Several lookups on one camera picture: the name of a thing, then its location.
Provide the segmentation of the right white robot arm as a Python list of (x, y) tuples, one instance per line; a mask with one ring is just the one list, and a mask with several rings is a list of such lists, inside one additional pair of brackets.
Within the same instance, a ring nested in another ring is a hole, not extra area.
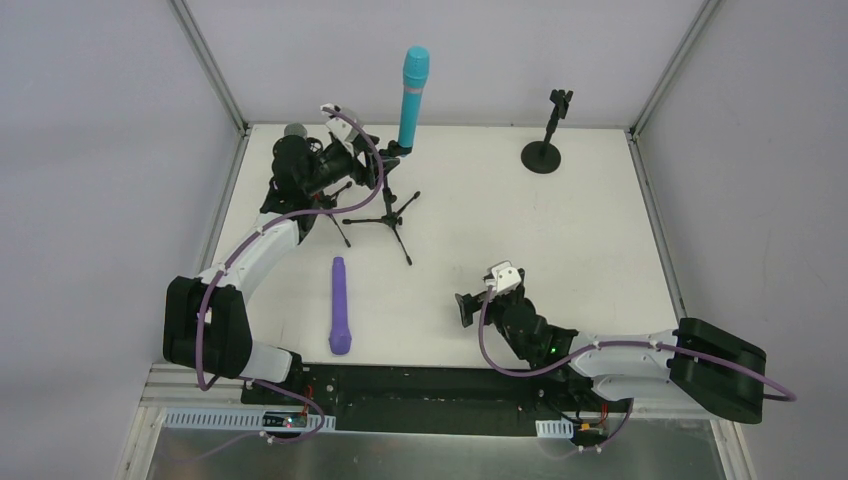
[(728, 421), (762, 421), (767, 354), (698, 318), (660, 332), (599, 335), (553, 325), (526, 295), (525, 272), (509, 262), (489, 269), (484, 291), (456, 294), (462, 326), (493, 326), (527, 367), (497, 364), (480, 337), (486, 363), (505, 376), (542, 377), (586, 386), (610, 401), (651, 399), (694, 403)]

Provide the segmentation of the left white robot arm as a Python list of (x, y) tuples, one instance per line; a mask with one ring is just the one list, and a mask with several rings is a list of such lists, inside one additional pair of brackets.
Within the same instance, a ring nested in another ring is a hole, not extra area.
[(249, 300), (283, 256), (299, 247), (320, 215), (349, 212), (326, 194), (341, 180), (376, 193), (396, 154), (365, 133), (333, 133), (327, 144), (286, 133), (271, 148), (268, 190), (250, 230), (216, 265), (177, 276), (167, 287), (163, 355), (194, 370), (200, 389), (220, 378), (281, 383), (298, 354), (256, 340)]

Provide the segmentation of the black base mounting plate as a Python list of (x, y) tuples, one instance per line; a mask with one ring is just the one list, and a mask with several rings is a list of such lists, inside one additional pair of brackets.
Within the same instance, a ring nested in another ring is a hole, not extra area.
[(281, 386), (292, 395), (253, 386), (241, 401), (301, 408), (296, 396), (304, 395), (348, 432), (497, 437), (534, 437), (539, 421), (628, 408), (625, 400), (602, 399), (576, 375), (560, 382), (488, 369), (306, 364)]

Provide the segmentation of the black tripod shock-mount stand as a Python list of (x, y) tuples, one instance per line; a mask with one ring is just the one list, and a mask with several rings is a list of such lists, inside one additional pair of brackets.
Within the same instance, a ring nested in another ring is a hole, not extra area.
[(353, 182), (347, 181), (332, 193), (326, 191), (350, 174), (353, 158), (347, 151), (336, 141), (324, 147), (315, 137), (289, 133), (276, 141), (272, 157), (272, 177), (263, 210), (280, 215), (304, 210), (304, 215), (295, 218), (301, 239), (323, 215), (335, 226), (345, 246), (350, 247), (350, 240), (330, 211), (338, 206), (339, 196)]

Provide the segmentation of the black round-base mic stand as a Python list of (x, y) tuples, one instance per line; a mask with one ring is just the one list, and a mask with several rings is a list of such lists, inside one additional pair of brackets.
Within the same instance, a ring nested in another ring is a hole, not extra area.
[(561, 165), (561, 153), (551, 144), (552, 137), (560, 120), (566, 118), (574, 92), (572, 90), (552, 90), (550, 101), (553, 108), (545, 128), (542, 140), (528, 143), (521, 152), (521, 162), (526, 169), (536, 174), (550, 174)]

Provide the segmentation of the purple toy microphone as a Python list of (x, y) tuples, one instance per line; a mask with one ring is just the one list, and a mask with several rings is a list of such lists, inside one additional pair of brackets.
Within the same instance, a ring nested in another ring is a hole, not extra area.
[(352, 334), (349, 327), (346, 265), (342, 257), (333, 259), (331, 270), (331, 329), (328, 338), (333, 355), (349, 353)]

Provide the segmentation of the black tripod clip stand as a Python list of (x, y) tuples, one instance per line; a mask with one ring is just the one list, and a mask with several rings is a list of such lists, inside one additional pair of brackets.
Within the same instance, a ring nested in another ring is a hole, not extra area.
[(395, 238), (397, 239), (399, 245), (401, 246), (403, 253), (405, 255), (406, 262), (409, 266), (413, 265), (413, 260), (409, 255), (403, 240), (398, 232), (398, 227), (403, 224), (402, 214), (407, 209), (407, 207), (415, 200), (417, 200), (421, 192), (416, 191), (412, 197), (407, 200), (402, 206), (398, 209), (395, 209), (393, 205), (397, 201), (397, 196), (393, 193), (389, 181), (388, 175), (391, 171), (396, 168), (400, 164), (400, 158), (412, 152), (411, 147), (403, 147), (396, 140), (391, 140), (387, 147), (381, 149), (379, 151), (382, 156), (384, 162), (384, 175), (383, 175), (383, 185), (381, 189), (383, 204), (385, 207), (385, 214), (379, 218), (370, 218), (370, 219), (343, 219), (342, 223), (344, 225), (353, 225), (353, 224), (367, 224), (367, 223), (379, 223), (384, 224), (391, 229)]

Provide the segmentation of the red glitter microphone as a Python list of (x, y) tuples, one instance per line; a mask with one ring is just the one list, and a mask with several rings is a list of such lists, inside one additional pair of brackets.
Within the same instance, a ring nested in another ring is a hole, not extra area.
[(309, 138), (308, 129), (301, 123), (289, 123), (284, 128), (283, 137), (290, 136), (307, 140)]

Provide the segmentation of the teal toy microphone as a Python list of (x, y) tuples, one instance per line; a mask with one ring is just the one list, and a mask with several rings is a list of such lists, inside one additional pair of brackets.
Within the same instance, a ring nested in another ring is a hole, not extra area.
[(403, 94), (397, 136), (398, 144), (404, 149), (413, 148), (429, 68), (430, 53), (426, 48), (412, 46), (407, 50), (402, 68)]

